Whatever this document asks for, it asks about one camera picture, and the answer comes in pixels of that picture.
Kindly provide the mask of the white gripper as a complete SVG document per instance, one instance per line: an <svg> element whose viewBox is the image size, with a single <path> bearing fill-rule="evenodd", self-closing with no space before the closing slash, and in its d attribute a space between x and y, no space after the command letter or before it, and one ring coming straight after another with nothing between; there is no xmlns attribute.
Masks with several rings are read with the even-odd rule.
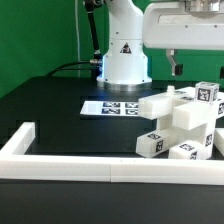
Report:
<svg viewBox="0 0 224 224"><path fill-rule="evenodd" d="M175 49L224 50L224 0L216 0L207 11L195 11L198 1L151 3L143 16L143 43L147 48L167 49L172 75L181 76L183 65ZM224 66L220 68L224 80Z"/></svg>

